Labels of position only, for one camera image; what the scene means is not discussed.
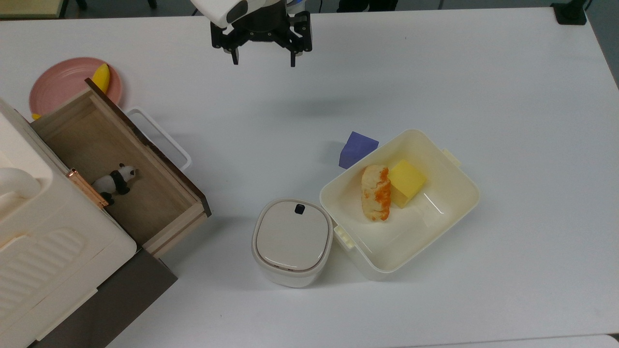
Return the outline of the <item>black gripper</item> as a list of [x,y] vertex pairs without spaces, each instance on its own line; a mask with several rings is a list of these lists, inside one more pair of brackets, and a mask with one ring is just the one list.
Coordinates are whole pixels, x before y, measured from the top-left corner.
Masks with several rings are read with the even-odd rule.
[[290,66],[312,51],[311,14],[303,0],[211,0],[210,33],[214,48],[239,65],[246,42],[275,43],[290,51]]

